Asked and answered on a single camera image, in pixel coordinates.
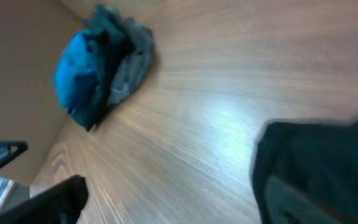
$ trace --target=brown wood floor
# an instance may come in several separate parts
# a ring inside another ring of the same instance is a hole
[[[258,223],[266,121],[358,117],[358,0],[168,0],[158,66],[100,127],[67,122],[32,187],[88,178],[81,223]]]

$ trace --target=gray fabric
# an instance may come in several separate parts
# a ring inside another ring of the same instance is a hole
[[[113,18],[120,20],[117,10],[110,9],[110,12]],[[110,106],[120,103],[135,92],[152,64],[154,42],[150,30],[133,18],[124,21],[124,28],[134,44],[134,51],[119,64],[111,83],[108,101]]]

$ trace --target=dark green cloth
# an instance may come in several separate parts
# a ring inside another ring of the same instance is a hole
[[[275,223],[264,197],[271,176],[358,221],[358,122],[350,126],[271,123],[254,162],[252,188],[262,223]]]
[[[91,33],[89,50],[96,59],[98,84],[85,108],[69,110],[70,116],[87,131],[100,122],[107,109],[111,82],[120,61],[131,52],[133,44],[120,21],[112,18],[104,6],[97,5],[92,19],[84,20]]]

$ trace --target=wooden floor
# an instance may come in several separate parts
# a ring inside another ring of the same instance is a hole
[[[265,122],[358,117],[358,0],[168,0],[137,18],[153,72],[98,129],[67,122],[32,187],[87,177],[80,223],[258,223]]]

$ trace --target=wall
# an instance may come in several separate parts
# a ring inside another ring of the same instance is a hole
[[[118,8],[121,15],[136,16],[141,12],[148,11],[153,6],[166,0],[61,0],[64,5],[71,9],[76,15],[84,18],[89,17],[97,3],[105,6]]]
[[[80,21],[57,0],[0,0],[0,139],[30,149],[0,175],[30,184],[66,115],[51,86],[54,66]]]

